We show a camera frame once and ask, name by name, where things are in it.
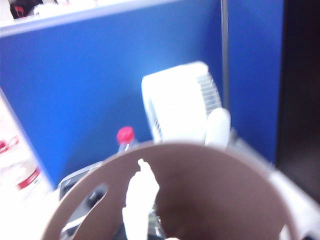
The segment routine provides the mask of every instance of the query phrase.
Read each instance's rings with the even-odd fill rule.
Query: blue wall
[[[114,154],[122,126],[151,139],[144,75],[201,60],[222,92],[221,49],[220,1],[178,1],[1,38],[0,83],[57,184]]]
[[[229,0],[232,125],[274,162],[282,51],[282,0]]]

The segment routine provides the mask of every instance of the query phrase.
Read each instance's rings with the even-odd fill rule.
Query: black object
[[[320,203],[320,1],[285,0],[276,165]]]
[[[44,3],[42,0],[13,0],[10,1],[10,12],[14,19],[23,18],[28,16],[31,10],[39,4]]]
[[[105,195],[105,193],[101,191],[93,191],[86,199],[86,204],[90,209],[96,205],[96,203],[102,199],[102,197]]]

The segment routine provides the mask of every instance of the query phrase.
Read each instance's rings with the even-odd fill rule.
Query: white desk fan
[[[155,142],[227,145],[230,114],[222,108],[205,63],[196,61],[144,76],[141,89]]]

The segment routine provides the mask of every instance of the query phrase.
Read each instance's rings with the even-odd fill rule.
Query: plastic bottle
[[[18,144],[14,137],[0,148],[0,187],[3,198],[20,201],[23,207],[41,202],[51,186],[37,166],[32,152]]]
[[[135,138],[135,131],[131,126],[120,128],[116,135],[116,139],[120,145],[118,153],[126,152],[129,148],[139,143]]]

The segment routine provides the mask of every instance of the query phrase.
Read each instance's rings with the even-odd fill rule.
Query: white object
[[[149,213],[151,212],[159,184],[150,165],[143,159],[138,160],[140,171],[130,179],[126,192],[122,218],[128,240],[147,240]]]
[[[230,138],[231,115],[225,108],[214,109],[206,124],[205,145],[226,148]]]
[[[201,62],[144,76],[143,104],[154,141],[204,143],[207,115],[221,107],[209,67]]]

